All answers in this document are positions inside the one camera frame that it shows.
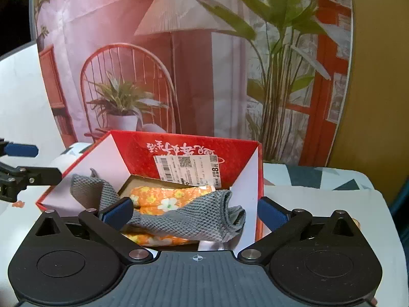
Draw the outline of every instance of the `white crosshair symbol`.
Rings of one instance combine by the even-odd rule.
[[[195,260],[196,262],[199,262],[199,261],[205,259],[205,257],[203,257],[203,256],[201,256],[201,255],[199,255],[199,254],[197,254],[197,255],[191,257],[191,259]]]

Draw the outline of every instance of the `printed fabric backdrop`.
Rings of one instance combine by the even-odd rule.
[[[69,146],[107,130],[263,144],[324,166],[351,53],[351,0],[34,0],[37,45]]]

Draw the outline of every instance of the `gray textured cloth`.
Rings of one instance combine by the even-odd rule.
[[[91,177],[73,175],[71,194],[78,201],[84,196],[93,200],[100,196],[96,207],[100,210],[119,200],[111,184],[98,178],[94,170]],[[228,207],[231,196],[229,190],[216,190],[163,215],[140,214],[134,210],[129,225],[159,236],[227,242],[239,234],[246,215],[241,206]]]

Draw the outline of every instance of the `red box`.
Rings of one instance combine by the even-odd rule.
[[[130,175],[160,179],[154,156],[217,155],[222,188],[233,196],[229,206],[246,210],[246,223],[240,240],[231,248],[239,251],[262,237],[257,218],[257,200],[263,196],[261,144],[256,141],[179,134],[158,134],[112,130],[93,144],[64,173],[58,186],[50,187],[37,206],[54,209],[60,216],[77,216],[85,208],[70,194],[73,174],[89,176],[95,169],[119,191]]]

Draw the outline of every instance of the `red wooden chair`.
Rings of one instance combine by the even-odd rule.
[[[142,47],[117,43],[94,52],[81,70],[81,94],[89,127],[89,133],[85,133],[85,136],[96,141],[109,130],[106,114],[101,113],[99,106],[88,103],[100,98],[95,83],[106,83],[107,72],[118,80],[137,83],[144,91],[152,92],[153,99],[168,106],[151,107],[150,114],[142,115],[144,124],[156,124],[167,133],[176,132],[175,114],[179,109],[172,79],[165,65]]]

